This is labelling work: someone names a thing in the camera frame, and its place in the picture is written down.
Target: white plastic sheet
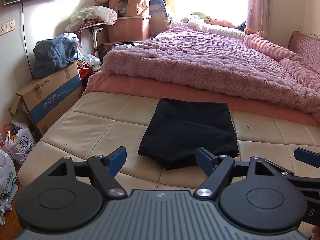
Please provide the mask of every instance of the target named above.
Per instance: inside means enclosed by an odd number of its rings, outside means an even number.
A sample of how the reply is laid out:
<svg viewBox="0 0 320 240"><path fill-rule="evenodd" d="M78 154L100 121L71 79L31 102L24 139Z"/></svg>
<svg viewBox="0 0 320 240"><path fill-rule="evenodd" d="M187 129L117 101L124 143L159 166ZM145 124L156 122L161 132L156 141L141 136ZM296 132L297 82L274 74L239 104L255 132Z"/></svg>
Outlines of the white plastic sheet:
<svg viewBox="0 0 320 240"><path fill-rule="evenodd" d="M70 17L71 23L66 27L66 32L74 32L85 19L101 19L107 25L113 25L117 19L117 13L104 6L85 6Z"/></svg>

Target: circular pad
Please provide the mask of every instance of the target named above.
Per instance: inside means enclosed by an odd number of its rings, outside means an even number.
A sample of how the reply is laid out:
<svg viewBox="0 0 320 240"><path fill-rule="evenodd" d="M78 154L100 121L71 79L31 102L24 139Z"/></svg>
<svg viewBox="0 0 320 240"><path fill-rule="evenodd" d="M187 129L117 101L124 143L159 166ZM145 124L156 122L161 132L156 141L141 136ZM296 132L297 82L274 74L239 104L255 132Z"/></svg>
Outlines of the circular pad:
<svg viewBox="0 0 320 240"><path fill-rule="evenodd" d="M76 195L64 188L49 189L40 194L38 202L48 209L62 209L70 206L76 200Z"/></svg>
<svg viewBox="0 0 320 240"><path fill-rule="evenodd" d="M282 205L283 195L270 188L256 188L247 193L248 202L257 208L272 209Z"/></svg>
<svg viewBox="0 0 320 240"><path fill-rule="evenodd" d="M280 174L247 175L223 190L219 206L233 223L266 233L299 227L307 211L304 195Z"/></svg>
<svg viewBox="0 0 320 240"><path fill-rule="evenodd" d="M17 196L16 211L24 228L45 234L69 232L99 213L102 197L96 188L75 178L44 178Z"/></svg>

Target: shopping bag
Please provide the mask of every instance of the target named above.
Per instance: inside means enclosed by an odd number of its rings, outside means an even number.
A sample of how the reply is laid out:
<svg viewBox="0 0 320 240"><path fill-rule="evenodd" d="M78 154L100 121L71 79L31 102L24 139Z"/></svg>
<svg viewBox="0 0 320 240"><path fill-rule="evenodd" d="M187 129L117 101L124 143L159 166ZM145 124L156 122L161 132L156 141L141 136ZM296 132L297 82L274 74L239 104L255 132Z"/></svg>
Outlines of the shopping bag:
<svg viewBox="0 0 320 240"><path fill-rule="evenodd" d="M5 199L0 199L0 225L1 226L5 225L4 214L8 210L12 210L11 204Z"/></svg>
<svg viewBox="0 0 320 240"><path fill-rule="evenodd" d="M22 165L36 143L26 123L16 121L12 121L12 123L17 127L18 132L14 141L8 132L4 145L16 162Z"/></svg>
<svg viewBox="0 0 320 240"><path fill-rule="evenodd" d="M16 171L10 156L0 150L0 198L11 191L16 179Z"/></svg>

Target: royalstar box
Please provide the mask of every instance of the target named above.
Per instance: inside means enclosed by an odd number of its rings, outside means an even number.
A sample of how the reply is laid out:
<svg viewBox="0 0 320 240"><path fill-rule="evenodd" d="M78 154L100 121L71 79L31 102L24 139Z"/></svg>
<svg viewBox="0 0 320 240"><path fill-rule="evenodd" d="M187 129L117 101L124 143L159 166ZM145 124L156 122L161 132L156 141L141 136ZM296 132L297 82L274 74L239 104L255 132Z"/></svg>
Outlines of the royalstar box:
<svg viewBox="0 0 320 240"><path fill-rule="evenodd" d="M19 90L10 112L16 114L20 103L23 111L42 135L83 93L77 63L73 63L42 79L35 79Z"/></svg>

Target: headboard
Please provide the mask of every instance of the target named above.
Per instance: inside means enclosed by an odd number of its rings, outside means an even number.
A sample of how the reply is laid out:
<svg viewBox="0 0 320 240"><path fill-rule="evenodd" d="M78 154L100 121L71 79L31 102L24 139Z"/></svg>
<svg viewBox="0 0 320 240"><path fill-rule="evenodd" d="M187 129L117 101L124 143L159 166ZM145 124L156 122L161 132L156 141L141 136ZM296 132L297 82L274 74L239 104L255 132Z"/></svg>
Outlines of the headboard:
<svg viewBox="0 0 320 240"><path fill-rule="evenodd" d="M295 31L290 38L288 49L297 53L320 74L320 41Z"/></svg>

